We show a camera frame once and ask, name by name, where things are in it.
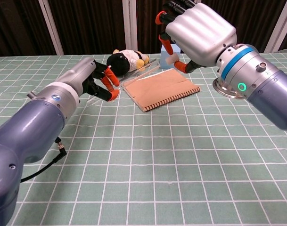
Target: brown notebook cover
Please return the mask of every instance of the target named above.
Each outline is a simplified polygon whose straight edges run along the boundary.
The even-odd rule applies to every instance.
[[[200,91],[198,85],[174,68],[134,82],[128,81],[123,89],[144,112]]]

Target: blue ring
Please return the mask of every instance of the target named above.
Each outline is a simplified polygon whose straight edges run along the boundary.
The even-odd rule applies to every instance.
[[[229,73],[229,71],[232,69],[232,67],[243,57],[245,56],[247,53],[252,52],[253,49],[248,47],[242,51],[240,51],[238,54],[236,54],[232,60],[229,61],[229,63],[226,65],[226,67],[224,68],[223,72],[222,72],[222,79],[225,80],[227,74]]]

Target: plush penguin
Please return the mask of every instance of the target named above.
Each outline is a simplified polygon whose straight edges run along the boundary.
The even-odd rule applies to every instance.
[[[139,51],[133,50],[117,50],[107,59],[107,66],[111,68],[117,77],[122,77],[128,72],[135,71],[147,65],[149,57]]]

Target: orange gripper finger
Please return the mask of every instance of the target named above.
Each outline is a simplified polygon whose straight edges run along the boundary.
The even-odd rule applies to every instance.
[[[186,67],[186,64],[181,62],[181,61],[177,61],[173,64],[179,71],[182,71],[183,73],[186,73],[185,72],[185,67]]]
[[[112,83],[115,85],[115,86],[119,86],[119,80],[118,78],[115,76],[115,74],[113,73],[113,71],[111,70],[111,68],[107,68],[105,71],[104,71],[106,77],[108,77]]]
[[[162,42],[165,50],[167,51],[167,53],[169,55],[172,55],[173,54],[173,49],[172,49],[172,46],[171,46],[171,42],[169,40],[163,40],[161,39],[160,35],[159,35],[159,40]]]
[[[161,12],[158,13],[158,15],[156,16],[156,19],[155,19],[156,25],[161,25],[161,24],[162,24],[162,22],[161,22],[161,20],[160,20],[160,16],[161,16],[163,13],[166,13],[166,12],[161,11]]]
[[[118,95],[119,95],[119,90],[118,89],[114,89],[113,91],[111,91],[111,94],[112,94],[112,97],[108,101],[115,100],[118,97]]]
[[[106,86],[106,88],[111,92],[114,90],[112,84],[110,83],[109,79],[105,76],[101,79],[101,82]]]

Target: gripper fingertip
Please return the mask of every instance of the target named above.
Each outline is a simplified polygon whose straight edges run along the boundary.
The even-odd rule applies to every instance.
[[[161,16],[162,14],[164,14],[164,13],[166,13],[166,12],[165,12],[165,11],[161,11],[160,13],[158,13],[158,15],[156,16],[156,19],[155,19],[156,25],[161,25],[161,24],[163,24],[163,22],[162,22],[161,19],[160,19],[160,16]]]

